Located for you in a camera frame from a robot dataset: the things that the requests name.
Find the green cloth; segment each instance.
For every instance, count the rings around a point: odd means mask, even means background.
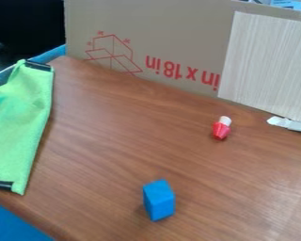
[[[40,138],[50,114],[54,70],[16,64],[0,87],[0,181],[23,195]]]

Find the box diagram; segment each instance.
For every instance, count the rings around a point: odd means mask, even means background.
[[[114,34],[93,38],[91,47],[86,50],[88,61],[131,75],[143,72],[133,62],[133,50]]]

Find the blue object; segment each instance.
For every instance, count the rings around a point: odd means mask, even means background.
[[[60,45],[60,46],[56,47],[55,49],[52,49],[48,52],[45,52],[42,55],[31,57],[31,58],[29,58],[29,60],[45,64],[59,56],[64,56],[64,55],[66,55],[66,45],[65,44]],[[7,67],[6,69],[4,69],[0,72],[0,86],[6,84],[6,82],[8,81],[9,75],[13,71],[14,66],[15,65]]]
[[[301,10],[301,2],[292,0],[271,0],[271,6]]]
[[[143,198],[151,221],[174,215],[175,194],[165,179],[144,185]]]
[[[27,240],[52,241],[53,239],[0,206],[0,241]]]

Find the cardboard box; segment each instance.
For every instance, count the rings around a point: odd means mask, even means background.
[[[216,96],[236,10],[301,21],[301,11],[231,0],[66,0],[68,55]]]

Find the blue block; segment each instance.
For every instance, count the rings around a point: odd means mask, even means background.
[[[174,215],[175,194],[165,179],[144,185],[143,198],[151,221]]]

